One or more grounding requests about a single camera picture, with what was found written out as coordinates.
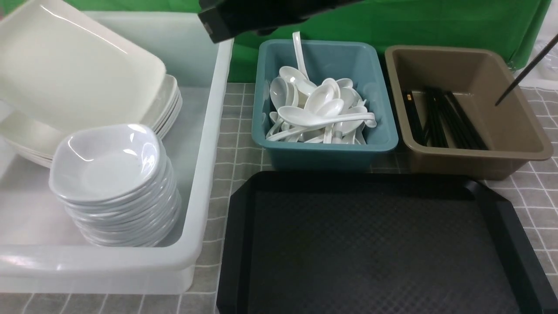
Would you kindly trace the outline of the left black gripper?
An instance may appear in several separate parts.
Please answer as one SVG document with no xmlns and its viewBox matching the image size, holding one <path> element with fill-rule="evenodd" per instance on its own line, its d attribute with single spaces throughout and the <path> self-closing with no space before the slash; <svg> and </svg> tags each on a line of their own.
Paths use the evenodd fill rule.
<svg viewBox="0 0 558 314">
<path fill-rule="evenodd" d="M 197 14 L 211 41 L 219 43 L 246 32 L 266 36 L 313 16 L 349 6 L 355 0 L 200 0 Z"/>
</svg>

